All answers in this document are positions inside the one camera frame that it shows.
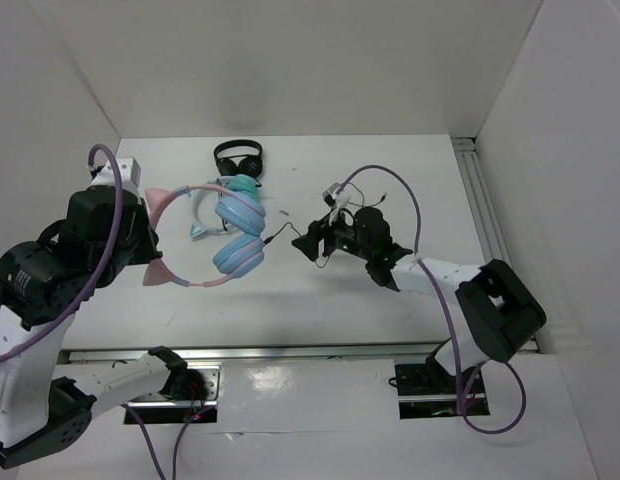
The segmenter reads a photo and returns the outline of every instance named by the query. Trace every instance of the white enclosure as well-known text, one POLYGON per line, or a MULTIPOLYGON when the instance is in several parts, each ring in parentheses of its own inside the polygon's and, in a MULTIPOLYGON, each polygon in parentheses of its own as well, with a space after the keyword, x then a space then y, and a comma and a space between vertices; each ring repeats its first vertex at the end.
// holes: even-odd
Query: white enclosure
MULTIPOLYGON (((496 211, 494 242, 548 313, 545 355, 515 358, 529 411, 497 439, 458 419, 399 422, 391 360, 233 365, 219 422, 188 432, 181 480, 620 479, 620 0, 0 0, 0 256, 65 215, 94 143, 135 157, 142 187, 172 189, 213 180, 212 149, 239 137, 265 148, 266 235, 305 230, 326 212, 321 193, 364 163, 414 187, 424 255, 484 262, 496 211), (459 169, 455 137, 472 168, 459 169), (260 381, 273 371, 298 389, 270 395, 260 381)), ((394 239, 410 246, 405 193, 379 174, 354 183, 368 202, 388 194, 394 239)), ((166 261, 216 278, 211 257, 229 239, 192 242, 179 200, 159 226, 166 261)), ((126 269, 82 306, 64 347, 447 338, 434 300, 379 289, 345 254, 319 270, 293 238, 218 289, 144 288, 143 268, 126 269)), ((110 365, 58 371, 99 368, 110 365)), ((507 371, 490 365, 486 388, 482 420, 511 418, 507 371)), ((0 479, 153 478, 122 417, 0 479)), ((150 430, 168 465, 177 426, 150 430)))

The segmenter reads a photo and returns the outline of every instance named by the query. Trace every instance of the white table surface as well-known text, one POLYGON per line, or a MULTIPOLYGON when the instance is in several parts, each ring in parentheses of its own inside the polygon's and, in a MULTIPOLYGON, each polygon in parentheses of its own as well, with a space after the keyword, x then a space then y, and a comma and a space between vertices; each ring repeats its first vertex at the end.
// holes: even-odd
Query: white table surface
MULTIPOLYGON (((184 436, 178 479, 595 480, 556 359, 520 355, 513 365, 528 410, 499 436, 475 433, 459 418, 400 420, 390 360, 234 365, 222 370, 218 423, 192 425, 184 436)), ((488 364, 484 378, 491 415, 473 420, 503 426, 519 408, 519 391, 501 365, 488 364)), ((123 417, 123 409, 104 414, 68 450, 21 467, 18 480, 156 478, 139 428, 123 417)), ((180 428, 149 426, 167 472, 180 428)))
MULTIPOLYGON (((380 163, 413 187, 423 213, 421 253, 460 263, 483 263, 454 152, 447 136, 261 137, 265 150, 260 199, 265 234, 291 221, 305 232, 327 206, 322 192, 357 167, 380 163)), ((213 148, 224 138, 124 139, 119 156, 142 167, 142 187, 174 189, 217 176, 213 148)), ((364 172, 354 183, 381 205, 394 239, 413 244, 415 215, 408 195, 383 172, 364 172)), ((217 222, 216 198, 201 214, 217 222)), ((353 191, 353 201, 360 201, 353 191)), ((219 276, 212 256, 230 238, 188 237, 185 198, 166 211, 158 228, 165 260, 193 281, 219 276)), ((253 273, 214 289, 176 285, 143 287, 144 267, 125 269, 113 285, 81 307, 64 347, 146 348, 156 345, 260 346, 437 341, 447 337, 435 299, 376 286, 364 262, 337 252, 324 270, 290 245, 285 230, 267 247, 253 273)))

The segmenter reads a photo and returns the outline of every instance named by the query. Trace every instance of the black cable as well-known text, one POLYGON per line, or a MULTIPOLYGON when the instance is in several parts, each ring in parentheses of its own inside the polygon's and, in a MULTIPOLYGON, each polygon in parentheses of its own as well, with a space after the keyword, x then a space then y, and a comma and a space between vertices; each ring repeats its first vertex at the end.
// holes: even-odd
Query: black cable
POLYGON ((201 403, 201 408, 203 408, 204 405, 204 400, 203 400, 203 390, 201 388, 201 385, 199 385, 197 382, 192 382, 197 390, 197 393, 199 394, 199 402, 201 403))
POLYGON ((277 233, 275 233, 274 235, 269 236, 268 238, 266 238, 263 243, 265 243, 266 245, 268 245, 272 240, 274 240, 281 232, 283 232, 284 228, 286 228, 287 226, 289 226, 294 233, 296 233, 299 237, 301 236, 301 233, 299 233, 299 230, 297 230, 296 228, 294 228, 294 225, 292 224, 292 222, 286 222, 283 224, 283 226, 279 229, 279 231, 277 233))
MULTIPOLYGON (((352 217, 352 221, 354 221, 354 216, 352 215, 352 212, 346 208, 343 209, 343 211, 347 212, 348 214, 350 214, 350 217, 352 217)), ((277 233, 275 233, 274 235, 269 236, 268 238, 266 238, 263 243, 265 243, 266 245, 268 245, 272 240, 275 239, 275 237, 277 237, 277 235, 279 235, 281 232, 283 232, 283 230, 286 227, 290 227, 290 229, 292 231, 294 231, 294 233, 297 234, 298 237, 301 237, 301 232, 299 232, 299 230, 297 230, 294 225, 292 224, 292 222, 286 222, 283 224, 283 226, 279 229, 279 231, 277 233)), ((314 264, 319 267, 319 268, 326 268, 326 265, 328 265, 328 262, 330 261, 330 257, 327 258, 327 260, 325 261, 325 263, 323 265, 320 265, 318 261, 315 260, 314 264)))
POLYGON ((332 257, 332 255, 329 255, 327 260, 325 261, 325 263, 323 265, 319 265, 319 260, 315 260, 314 264, 319 267, 319 268, 326 268, 326 265, 328 265, 328 262, 330 261, 330 258, 332 257))
POLYGON ((387 196, 388 196, 388 194, 384 193, 383 195, 381 195, 381 198, 379 199, 379 201, 377 203, 373 203, 372 205, 365 205, 365 204, 359 205, 358 203, 354 203, 354 202, 348 202, 348 203, 350 205, 354 205, 355 207, 359 207, 359 208, 363 208, 363 207, 376 207, 376 206, 381 205, 385 201, 387 196))
POLYGON ((387 193, 384 193, 383 195, 381 195, 381 199, 377 203, 373 203, 372 205, 366 205, 366 196, 363 193, 363 191, 352 182, 348 182, 348 185, 352 186, 352 188, 354 188, 361 195, 361 203, 348 202, 350 205, 354 205, 355 207, 359 207, 359 208, 376 207, 378 205, 381 205, 386 199, 386 197, 388 196, 387 193))
POLYGON ((366 204, 366 196, 363 194, 361 189, 352 182, 349 182, 348 185, 351 185, 352 188, 354 188, 357 192, 359 192, 359 194, 361 194, 361 206, 364 206, 366 204))

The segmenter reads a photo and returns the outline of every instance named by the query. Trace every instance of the white wall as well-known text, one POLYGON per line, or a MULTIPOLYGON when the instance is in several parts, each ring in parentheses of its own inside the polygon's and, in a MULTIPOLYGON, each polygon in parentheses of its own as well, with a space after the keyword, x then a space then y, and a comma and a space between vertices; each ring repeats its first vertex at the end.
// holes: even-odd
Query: white wall
POLYGON ((27 2, 0 1, 0 256, 65 216, 96 142, 119 136, 27 2))
POLYGON ((478 139, 602 479, 620 478, 620 0, 546 0, 478 139))
POLYGON ((476 136, 540 0, 36 3, 123 137, 476 136))

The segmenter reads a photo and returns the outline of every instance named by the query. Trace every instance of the pink headband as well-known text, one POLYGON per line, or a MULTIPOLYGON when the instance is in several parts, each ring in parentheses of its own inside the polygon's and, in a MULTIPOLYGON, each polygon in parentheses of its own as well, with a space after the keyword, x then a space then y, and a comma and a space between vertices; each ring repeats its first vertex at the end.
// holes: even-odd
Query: pink headband
MULTIPOLYGON (((165 209, 170 205, 176 198, 181 195, 185 195, 191 190, 211 190, 214 192, 222 193, 223 195, 228 195, 230 197, 234 197, 243 203, 246 207, 251 210, 257 211, 252 205, 245 201, 241 195, 237 195, 235 192, 228 190, 227 188, 220 187, 218 185, 195 185, 189 186, 186 185, 184 187, 179 187, 172 192, 169 190, 165 190, 163 188, 146 188, 146 203, 148 205, 148 218, 150 220, 150 226, 156 230, 157 225, 159 224, 159 219, 165 209)), ((144 286, 155 286, 155 285, 163 285, 164 283, 176 283, 177 285, 181 285, 182 287, 216 287, 218 285, 222 285, 226 283, 228 280, 233 278, 234 271, 230 272, 228 275, 225 275, 217 280, 212 280, 209 282, 202 283, 192 283, 188 280, 184 280, 183 278, 175 275, 172 270, 170 270, 163 259, 157 258, 150 262, 148 268, 146 269, 146 273, 143 277, 143 285, 144 286)))

